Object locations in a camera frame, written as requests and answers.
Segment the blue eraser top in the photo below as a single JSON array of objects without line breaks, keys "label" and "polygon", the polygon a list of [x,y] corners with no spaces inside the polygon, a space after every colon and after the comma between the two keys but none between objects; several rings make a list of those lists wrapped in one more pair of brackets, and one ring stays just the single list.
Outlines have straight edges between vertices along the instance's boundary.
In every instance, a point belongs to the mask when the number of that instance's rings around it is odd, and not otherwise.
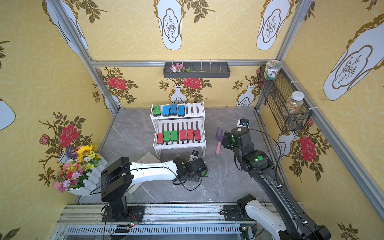
[{"label": "blue eraser top", "polygon": [[184,105],[178,106],[177,115],[178,115],[178,117],[184,117],[185,116],[185,106]]},{"label": "blue eraser top", "polygon": [[170,105],[170,116],[176,116],[178,112],[177,105]]},{"label": "blue eraser top", "polygon": [[170,109],[171,109],[171,106],[169,105],[163,106],[163,112],[162,112],[163,117],[168,117],[170,115]]}]

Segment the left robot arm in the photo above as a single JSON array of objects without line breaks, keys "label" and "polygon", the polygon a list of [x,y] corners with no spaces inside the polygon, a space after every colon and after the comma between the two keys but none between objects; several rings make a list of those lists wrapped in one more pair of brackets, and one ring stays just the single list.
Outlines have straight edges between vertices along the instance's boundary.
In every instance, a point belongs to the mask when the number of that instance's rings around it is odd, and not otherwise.
[{"label": "left robot arm", "polygon": [[113,222],[134,220],[139,215],[129,209],[125,196],[131,186],[152,181],[171,181],[183,186],[187,181],[202,181],[207,175],[204,160],[196,156],[188,162],[175,159],[154,164],[133,163],[128,157],[122,157],[101,173],[101,200],[108,204]]}]

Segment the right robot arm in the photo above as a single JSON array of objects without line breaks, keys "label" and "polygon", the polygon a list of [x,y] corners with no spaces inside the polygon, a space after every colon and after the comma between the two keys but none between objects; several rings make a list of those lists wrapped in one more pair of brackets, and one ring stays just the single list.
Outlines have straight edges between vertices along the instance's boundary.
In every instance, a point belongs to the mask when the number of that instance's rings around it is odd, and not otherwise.
[{"label": "right robot arm", "polygon": [[278,178],[271,175],[275,170],[269,157],[255,150],[247,127],[237,127],[225,132],[222,145],[232,150],[242,170],[263,189],[274,205],[277,214],[264,208],[257,200],[241,205],[246,215],[260,223],[275,240],[329,240],[331,233],[326,226],[316,224],[291,195]]}]

